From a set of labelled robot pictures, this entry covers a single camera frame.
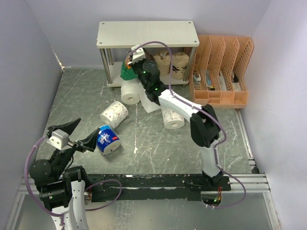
perforated divider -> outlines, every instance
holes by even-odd
[[[201,75],[200,83],[193,80],[193,71],[189,73],[189,85],[194,102],[207,103],[219,108],[244,108],[248,91],[244,82],[244,73],[253,51],[249,37],[199,35],[200,46],[195,54],[194,71]],[[209,71],[214,90],[208,90],[206,70]],[[222,73],[227,91],[222,91],[219,73]],[[238,86],[233,86],[232,72],[238,78]]]

white wall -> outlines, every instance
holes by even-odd
[[[245,74],[244,123],[284,230],[306,229],[307,1],[273,0]]]
[[[0,1],[0,229],[43,135],[61,68],[27,3]]]
[[[101,21],[193,20],[198,34],[251,36],[271,0],[27,0],[64,66],[101,68]],[[115,51],[115,59],[124,52]]]

shelf top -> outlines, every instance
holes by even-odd
[[[169,47],[199,46],[192,21],[100,22],[98,48],[131,48],[149,41],[160,41]],[[150,44],[145,47],[163,47]]]

cable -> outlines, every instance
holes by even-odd
[[[72,165],[72,163],[73,163],[73,159],[74,159],[74,158],[73,158],[73,156],[72,156],[72,157],[71,157],[71,163],[66,167],[66,169],[64,169],[64,171],[67,170],[67,169],[69,169],[69,168],[71,167],[71,165]]]
[[[113,204],[115,201],[117,201],[117,199],[119,198],[119,196],[120,196],[120,194],[121,194],[121,191],[122,191],[122,189],[123,189],[123,186],[121,185],[121,183],[120,183],[118,180],[115,180],[115,179],[108,179],[108,180],[105,180],[105,181],[101,181],[101,182],[95,183],[95,184],[93,184],[93,185],[87,187],[87,188],[85,189],[85,192],[86,192],[87,190],[89,190],[90,188],[96,186],[96,185],[103,184],[103,183],[107,183],[107,182],[111,182],[111,181],[118,183],[119,186],[120,186],[119,193],[118,193],[117,197],[115,197],[114,200],[112,200],[110,203],[107,203],[106,205],[103,205],[103,206],[97,207],[97,208],[86,209],[85,211],[96,211],[96,210],[102,209],[102,208],[104,208],[104,207],[108,207],[109,205],[111,205],[111,204]]]
[[[61,219],[61,223],[60,226],[62,226],[62,229],[64,230],[64,213],[62,214],[57,214],[54,212],[50,212],[48,209],[46,209],[42,203],[35,197],[35,195],[33,194],[31,187],[30,187],[30,183],[29,183],[29,164],[30,164],[30,159],[32,158],[32,155],[35,151],[35,149],[37,149],[39,147],[39,145],[46,139],[46,137],[42,137],[41,139],[39,139],[32,147],[26,161],[25,161],[25,166],[24,166],[24,181],[25,181],[25,186],[27,188],[27,191],[30,195],[30,197],[35,201],[35,203],[47,214],[53,216],[53,217],[60,217]]]
[[[190,106],[191,108],[193,109],[196,109],[198,111],[200,111],[201,113],[203,113],[204,115],[206,115],[207,117],[209,117],[213,122],[216,123],[216,125],[220,128],[220,130],[222,131],[223,133],[223,136],[224,138],[222,140],[220,140],[219,142],[217,142],[214,147],[213,147],[213,153],[214,153],[214,160],[215,160],[215,164],[217,166],[217,168],[223,172],[224,174],[230,176],[231,178],[235,179],[236,181],[238,181],[238,183],[242,186],[243,190],[244,190],[244,195],[243,197],[238,200],[237,202],[233,203],[233,204],[230,204],[230,205],[226,205],[226,206],[217,206],[217,207],[214,207],[214,206],[210,206],[210,205],[206,205],[206,206],[210,206],[212,208],[228,208],[228,207],[233,207],[235,205],[238,205],[239,203],[241,203],[245,198],[246,198],[246,188],[244,187],[243,183],[241,181],[239,181],[235,176],[225,172],[219,165],[218,165],[218,159],[217,159],[217,151],[216,151],[216,147],[222,143],[224,143],[226,140],[227,140],[227,135],[226,135],[226,132],[224,130],[224,128],[222,127],[222,125],[213,117],[211,116],[210,114],[208,114],[207,112],[193,106],[192,104],[182,100],[181,98],[177,97],[176,94],[174,93],[174,91],[172,90],[171,88],[171,83],[172,83],[172,72],[173,72],[173,57],[172,57],[172,51],[171,49],[163,42],[159,42],[159,41],[151,41],[151,42],[145,42],[144,44],[141,44],[139,45],[138,47],[136,47],[135,49],[133,49],[132,51],[129,52],[129,55],[131,56],[134,52],[136,52],[136,50],[138,50],[139,48],[145,46],[145,45],[148,45],[148,44],[152,44],[152,43],[157,43],[157,44],[161,44],[163,46],[165,46],[165,48],[168,50],[168,53],[169,53],[169,56],[170,56],[170,71],[169,71],[169,84],[168,84],[168,89],[171,93],[171,95],[176,98],[177,100],[179,100],[180,102],[182,102],[183,104],[186,104],[187,106]]]

green plastic bag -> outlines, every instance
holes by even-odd
[[[137,78],[138,75],[134,73],[132,68],[128,69],[125,65],[125,62],[123,62],[123,64],[121,65],[120,77],[123,80],[128,81],[128,80],[132,80],[134,78]]]

